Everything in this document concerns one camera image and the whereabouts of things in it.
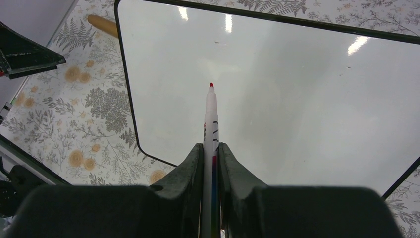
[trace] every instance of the floral tablecloth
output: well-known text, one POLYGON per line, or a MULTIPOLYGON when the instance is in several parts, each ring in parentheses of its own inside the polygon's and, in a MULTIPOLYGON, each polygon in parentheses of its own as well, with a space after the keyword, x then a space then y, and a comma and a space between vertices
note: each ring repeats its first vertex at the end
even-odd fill
MULTIPOLYGON (((196 0, 205 4, 418 36, 418 0, 196 0)), ((151 184, 173 168, 136 145, 118 40, 87 22, 114 0, 80 0, 51 49, 67 63, 29 78, 0 133, 71 184, 151 184)), ((387 200, 406 237, 420 237, 419 170, 387 200)))

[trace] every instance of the white marker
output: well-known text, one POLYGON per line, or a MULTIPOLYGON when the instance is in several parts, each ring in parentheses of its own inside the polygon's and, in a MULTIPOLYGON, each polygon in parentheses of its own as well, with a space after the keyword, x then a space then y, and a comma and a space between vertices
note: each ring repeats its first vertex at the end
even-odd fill
POLYGON ((220 237, 220 200, 218 189, 219 118, 217 96, 210 83, 204 116, 204 175, 201 197, 200 238, 220 237))

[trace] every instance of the fern pattern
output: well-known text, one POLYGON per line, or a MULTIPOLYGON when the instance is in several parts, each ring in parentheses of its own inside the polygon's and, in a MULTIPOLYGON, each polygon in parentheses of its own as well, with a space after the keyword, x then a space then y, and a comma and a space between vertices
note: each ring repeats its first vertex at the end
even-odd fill
POLYGON ((307 18, 320 22, 419 36, 420 3, 415 0, 341 1, 336 11, 308 11, 307 18))
POLYGON ((386 199, 406 238, 420 238, 420 166, 386 199))
POLYGON ((294 16, 301 11, 306 11, 306 0, 238 0, 248 10, 266 12, 269 14, 286 15, 292 13, 294 16))
POLYGON ((89 56, 97 63, 122 66, 121 51, 116 39, 107 38, 103 45, 94 45, 89 56))
POLYGON ((92 46, 93 37, 96 31, 92 30, 92 25, 87 29, 85 23, 80 19, 80 24, 75 23, 74 18, 70 19, 70 24, 65 22, 58 36, 53 40, 63 51, 68 49, 71 52, 76 47, 92 46))

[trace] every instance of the orange flower pattern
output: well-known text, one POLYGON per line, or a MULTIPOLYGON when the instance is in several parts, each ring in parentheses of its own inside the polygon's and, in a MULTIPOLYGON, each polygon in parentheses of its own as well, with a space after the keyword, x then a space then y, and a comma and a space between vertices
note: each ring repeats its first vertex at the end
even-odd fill
POLYGON ((24 105, 26 108, 31 108, 34 104, 35 104, 35 101, 34 101, 34 99, 33 99, 33 98, 28 98, 28 99, 26 99, 26 100, 25 100, 25 102, 23 103, 23 105, 24 105))
POLYGON ((77 66, 68 68, 65 74, 65 80, 69 83, 74 83, 80 77, 80 69, 77 66))
POLYGON ((100 144, 94 144, 92 146, 92 151, 93 152, 98 152, 100 150, 100 148, 101 148, 100 144))
POLYGON ((155 170, 150 175, 149 184, 153 184, 159 180, 161 180, 163 177, 165 177, 166 173, 163 170, 155 170))
POLYGON ((88 158, 83 165, 86 170, 92 171, 95 168, 96 162, 94 159, 88 158))
POLYGON ((80 75, 81 83, 89 83, 89 81, 91 81, 91 74, 85 72, 80 75))
POLYGON ((68 157, 68 162, 73 167, 79 167, 83 163, 84 157, 80 150, 74 150, 68 157))
POLYGON ((75 98, 75 99, 73 99, 73 100, 71 100, 71 104, 72 105, 79 105, 79 99, 78 98, 75 98))
POLYGON ((14 101, 14 105, 19 107, 20 105, 22 105, 24 101, 25 101, 25 93, 20 92, 16 100, 14 101))
POLYGON ((86 67, 91 68, 91 67, 93 67, 94 64, 95 64, 95 62, 93 60, 90 60, 86 63, 86 67))
POLYGON ((104 73, 105 73, 105 69, 104 68, 101 68, 99 70, 99 76, 102 76, 104 73))

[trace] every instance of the whiteboard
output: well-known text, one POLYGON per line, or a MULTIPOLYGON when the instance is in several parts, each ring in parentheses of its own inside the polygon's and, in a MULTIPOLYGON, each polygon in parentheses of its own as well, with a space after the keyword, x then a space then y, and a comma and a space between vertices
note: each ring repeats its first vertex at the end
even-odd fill
POLYGON ((383 194, 420 155, 420 46, 143 0, 117 6, 138 143, 180 164, 219 139, 267 184, 383 194))

